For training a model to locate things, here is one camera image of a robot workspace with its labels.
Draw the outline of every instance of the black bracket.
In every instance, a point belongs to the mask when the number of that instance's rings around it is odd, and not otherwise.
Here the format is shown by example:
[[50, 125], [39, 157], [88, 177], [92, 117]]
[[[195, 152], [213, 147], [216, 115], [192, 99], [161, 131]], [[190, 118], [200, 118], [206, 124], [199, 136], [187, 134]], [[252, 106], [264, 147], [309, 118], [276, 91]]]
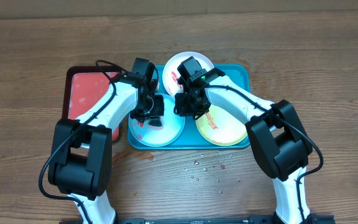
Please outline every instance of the black bracket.
[[[61, 119], [55, 127], [52, 151], [77, 128], [80, 122]], [[89, 144], [88, 157], [71, 153], [71, 147]], [[84, 195], [90, 200], [106, 190], [111, 175], [111, 129], [104, 126], [89, 126], [75, 136], [71, 144], [65, 144], [50, 161], [48, 181], [56, 185], [63, 194]]]
[[132, 119], [143, 123], [147, 119], [155, 120], [161, 126], [160, 117], [164, 115], [164, 102], [162, 95], [155, 95], [158, 85], [152, 79], [155, 65], [149, 60], [136, 58], [131, 72], [126, 72], [120, 82], [131, 84], [137, 88], [138, 101], [136, 108], [129, 113]]
[[178, 84], [183, 85], [183, 93], [175, 95], [174, 113], [198, 119], [208, 112], [211, 106], [203, 87], [215, 78], [225, 76], [225, 73], [217, 68], [207, 72], [194, 57], [182, 61], [178, 71], [180, 73]]
[[[307, 224], [335, 224], [334, 216], [310, 214], [306, 218]], [[274, 215], [251, 215], [244, 218], [193, 218], [172, 220], [144, 220], [143, 218], [124, 218], [119, 224], [283, 224], [280, 218]]]
[[285, 181], [292, 172], [308, 165], [308, 155], [311, 154], [312, 147], [299, 133], [288, 127], [284, 127], [284, 132], [274, 138], [270, 128], [283, 127], [277, 116], [306, 134], [294, 107], [286, 100], [273, 104], [268, 112], [252, 117], [246, 123], [246, 128], [259, 167], [270, 178], [278, 177]]

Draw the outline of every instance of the red cutting board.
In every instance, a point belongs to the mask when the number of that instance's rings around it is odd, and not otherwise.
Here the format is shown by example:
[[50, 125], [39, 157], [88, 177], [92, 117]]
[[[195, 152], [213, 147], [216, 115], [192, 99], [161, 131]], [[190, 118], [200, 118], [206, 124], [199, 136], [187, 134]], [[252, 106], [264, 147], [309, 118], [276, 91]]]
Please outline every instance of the red cutting board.
[[[114, 77], [117, 72], [108, 72]], [[76, 73], [71, 81], [68, 118], [75, 119], [92, 108], [109, 89], [109, 80], [102, 73]], [[112, 140], [119, 135], [119, 127], [112, 134]]]

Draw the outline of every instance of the wooden table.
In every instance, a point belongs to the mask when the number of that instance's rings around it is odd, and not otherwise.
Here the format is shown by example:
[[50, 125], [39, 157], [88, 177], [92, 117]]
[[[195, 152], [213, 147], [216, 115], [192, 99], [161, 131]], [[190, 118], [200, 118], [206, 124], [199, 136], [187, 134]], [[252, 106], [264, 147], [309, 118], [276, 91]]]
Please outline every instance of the wooden table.
[[[79, 217], [72, 202], [47, 199], [37, 187], [70, 67], [105, 59], [130, 69], [136, 57], [164, 64], [187, 50], [243, 65], [252, 93], [295, 105], [325, 159], [306, 180], [311, 211], [358, 223], [358, 11], [0, 21], [0, 223]], [[120, 217], [273, 213], [272, 181], [250, 148], [137, 151], [123, 127], [108, 187]], [[317, 164], [313, 153], [309, 168]]]

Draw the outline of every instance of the black motor joint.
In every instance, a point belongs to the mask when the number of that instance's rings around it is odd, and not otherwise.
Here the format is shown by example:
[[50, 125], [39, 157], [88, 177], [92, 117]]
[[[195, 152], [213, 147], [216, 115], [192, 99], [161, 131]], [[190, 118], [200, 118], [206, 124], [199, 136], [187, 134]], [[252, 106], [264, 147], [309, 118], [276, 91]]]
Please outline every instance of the black motor joint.
[[138, 102], [129, 116], [141, 123], [146, 120], [159, 121], [164, 115], [163, 96], [155, 94], [158, 81], [153, 79], [154, 70], [155, 65], [149, 60], [136, 58], [131, 72], [126, 72], [120, 79], [120, 82], [137, 88]]
[[217, 68], [206, 71], [194, 58], [189, 57], [178, 67], [180, 78], [178, 84], [183, 85], [183, 93], [175, 95], [175, 114], [179, 116], [192, 116], [198, 119], [208, 112], [211, 103], [205, 93], [210, 81], [225, 73]]

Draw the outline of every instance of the red sauce stain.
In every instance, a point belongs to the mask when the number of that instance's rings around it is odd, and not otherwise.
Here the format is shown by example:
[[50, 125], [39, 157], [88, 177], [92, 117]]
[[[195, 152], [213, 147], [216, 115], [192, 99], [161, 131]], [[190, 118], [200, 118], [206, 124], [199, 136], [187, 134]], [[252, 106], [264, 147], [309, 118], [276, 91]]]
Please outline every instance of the red sauce stain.
[[178, 75], [175, 72], [172, 72], [172, 79], [175, 81], [175, 83], [178, 85], [180, 89], [182, 89], [182, 86], [178, 84]]
[[139, 125], [139, 127], [143, 128], [144, 123], [137, 122], [137, 125]]
[[209, 113], [205, 113], [205, 116], [208, 119], [208, 124], [212, 129], [219, 129], [215, 124], [214, 118]]

